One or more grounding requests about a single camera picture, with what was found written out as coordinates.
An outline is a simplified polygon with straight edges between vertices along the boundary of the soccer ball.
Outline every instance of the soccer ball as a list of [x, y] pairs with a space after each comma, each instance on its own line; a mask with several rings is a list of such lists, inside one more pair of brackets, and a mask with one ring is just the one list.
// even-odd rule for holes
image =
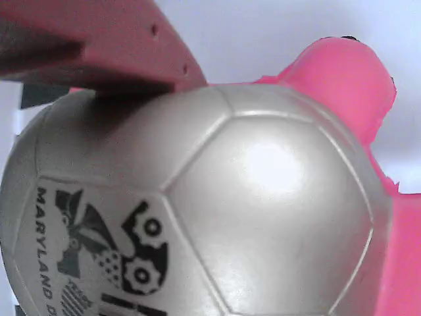
[[28, 316], [372, 316], [391, 202], [329, 110], [239, 85], [58, 100], [0, 210]]

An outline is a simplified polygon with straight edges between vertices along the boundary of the gear graphic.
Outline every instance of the gear graphic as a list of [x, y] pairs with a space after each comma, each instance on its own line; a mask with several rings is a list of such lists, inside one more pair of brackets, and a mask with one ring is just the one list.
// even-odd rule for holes
[[160, 276], [150, 260], [135, 258], [126, 264], [124, 278], [130, 283], [133, 290], [145, 295], [152, 294], [159, 289]]
[[159, 248], [164, 243], [162, 238], [162, 224], [154, 217], [138, 214], [136, 216], [134, 232], [144, 246]]

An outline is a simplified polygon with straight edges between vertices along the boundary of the black print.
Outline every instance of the black print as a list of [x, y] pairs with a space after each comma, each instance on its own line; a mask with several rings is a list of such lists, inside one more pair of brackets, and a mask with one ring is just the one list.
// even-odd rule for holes
[[[103, 294], [101, 297], [102, 301], [107, 304], [111, 304], [114, 306], [118, 306], [124, 309], [131, 309], [139, 312], [143, 316], [167, 316], [165, 311], [160, 311], [159, 309], [147, 307], [144, 305], [137, 305], [135, 303], [122, 300], [121, 298], [116, 298], [115, 296], [111, 296], [108, 294]], [[99, 313], [100, 316], [109, 316], [107, 311], [102, 310]]]
[[92, 307], [92, 302], [74, 282], [69, 280], [61, 293], [61, 307], [66, 316], [82, 316]]
[[84, 248], [116, 288], [136, 295], [156, 292], [166, 277], [168, 242], [162, 235], [162, 223], [150, 216], [149, 204], [142, 201], [121, 226], [135, 249], [133, 256], [126, 257], [94, 206], [87, 203], [82, 219], [76, 222], [82, 194], [82, 190], [56, 192], [55, 205], [69, 235], [69, 245], [58, 262], [59, 272], [80, 278], [79, 253]]
[[[48, 255], [47, 246], [45, 244], [45, 233], [47, 227], [45, 225], [45, 198], [44, 195], [47, 193], [45, 188], [37, 188], [37, 198], [36, 198], [36, 213], [35, 213], [35, 232], [37, 234], [36, 243], [37, 243], [37, 257], [39, 265], [39, 281], [41, 282], [41, 289], [44, 294], [44, 297], [51, 301], [53, 299], [53, 291], [51, 290], [51, 279], [48, 276], [49, 268], [43, 262], [45, 256]], [[46, 304], [47, 312], [49, 316], [57, 316], [57, 310], [55, 307]]]

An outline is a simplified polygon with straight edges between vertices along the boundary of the pink plastic object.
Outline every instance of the pink plastic object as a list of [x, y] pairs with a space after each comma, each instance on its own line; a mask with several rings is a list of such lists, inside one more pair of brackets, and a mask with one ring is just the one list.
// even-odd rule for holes
[[376, 316], [421, 315], [421, 194], [400, 194], [370, 151], [396, 95], [379, 58], [361, 42], [324, 38], [278, 76], [265, 76], [256, 83], [288, 86], [321, 102], [360, 140], [393, 198], [393, 228]]
[[0, 78], [114, 93], [207, 84], [153, 0], [0, 1]]

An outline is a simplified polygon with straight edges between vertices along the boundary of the white wall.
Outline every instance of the white wall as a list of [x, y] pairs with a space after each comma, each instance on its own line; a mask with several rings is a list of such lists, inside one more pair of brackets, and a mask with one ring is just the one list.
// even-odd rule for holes
[[[0, 175], [14, 142], [15, 121], [20, 105], [22, 85], [10, 82], [0, 82]], [[14, 297], [0, 254], [0, 316], [14, 315]]]

